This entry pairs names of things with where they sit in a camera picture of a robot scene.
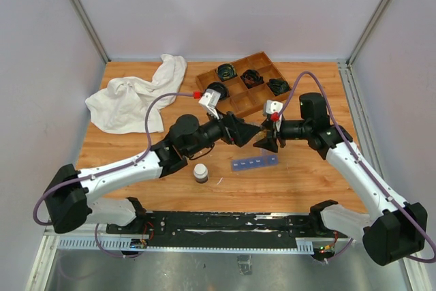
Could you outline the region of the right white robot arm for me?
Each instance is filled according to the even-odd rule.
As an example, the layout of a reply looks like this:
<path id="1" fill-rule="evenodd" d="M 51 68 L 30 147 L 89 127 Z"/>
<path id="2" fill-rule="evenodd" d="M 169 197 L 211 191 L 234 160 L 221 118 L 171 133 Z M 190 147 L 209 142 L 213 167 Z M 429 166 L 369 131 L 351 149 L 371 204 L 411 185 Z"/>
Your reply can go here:
<path id="1" fill-rule="evenodd" d="M 348 182 L 367 210 L 359 214 L 326 200 L 312 207 L 310 231 L 325 236 L 334 230 L 360 241 L 380 266 L 421 251 L 426 242 L 426 209 L 406 201 L 369 165 L 352 137 L 335 121 L 322 94 L 305 93 L 299 103 L 301 118 L 287 120 L 284 104 L 268 100 L 262 124 L 266 136 L 255 147 L 276 153 L 288 140 L 306 140 Z"/>

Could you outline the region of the blue weekly pill organizer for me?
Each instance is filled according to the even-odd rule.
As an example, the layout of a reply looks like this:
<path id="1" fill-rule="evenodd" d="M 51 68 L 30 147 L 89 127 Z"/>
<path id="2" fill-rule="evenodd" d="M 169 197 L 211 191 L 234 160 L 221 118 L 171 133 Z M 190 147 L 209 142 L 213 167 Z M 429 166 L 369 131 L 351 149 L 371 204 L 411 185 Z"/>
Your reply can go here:
<path id="1" fill-rule="evenodd" d="M 233 172 L 239 172 L 244 170 L 276 166 L 278 163 L 279 159 L 276 153 L 261 149 L 260 155 L 242 159 L 233 159 L 230 166 Z"/>

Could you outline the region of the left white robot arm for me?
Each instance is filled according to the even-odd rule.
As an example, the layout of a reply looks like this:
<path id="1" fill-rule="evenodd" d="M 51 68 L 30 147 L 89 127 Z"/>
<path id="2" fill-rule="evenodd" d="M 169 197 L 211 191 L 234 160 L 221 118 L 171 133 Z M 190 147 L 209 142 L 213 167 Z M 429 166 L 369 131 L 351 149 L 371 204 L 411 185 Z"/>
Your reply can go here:
<path id="1" fill-rule="evenodd" d="M 43 195 L 54 231 L 72 232 L 89 222 L 116 224 L 130 233 L 139 233 L 146 225 L 146 217 L 135 210 L 132 201 L 112 202 L 102 218 L 97 212 L 98 200 L 122 187 L 174 174 L 189 160 L 198 158 L 203 149 L 212 149 L 218 140 L 243 147 L 260 130 L 259 125 L 247 123 L 231 112 L 218 119 L 209 117 L 205 124 L 192 114 L 184 114 L 163 140 L 136 156 L 91 169 L 61 166 Z"/>

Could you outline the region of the clear jar of pills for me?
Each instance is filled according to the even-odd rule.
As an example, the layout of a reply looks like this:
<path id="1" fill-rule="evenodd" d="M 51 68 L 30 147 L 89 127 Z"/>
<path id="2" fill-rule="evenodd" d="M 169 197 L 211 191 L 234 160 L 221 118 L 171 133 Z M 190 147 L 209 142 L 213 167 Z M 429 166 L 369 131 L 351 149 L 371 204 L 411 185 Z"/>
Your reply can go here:
<path id="1" fill-rule="evenodd" d="M 261 130 L 253 137 L 254 142 L 258 142 L 264 138 L 267 138 L 269 135 L 270 130 L 265 128 L 265 127 L 261 127 Z"/>

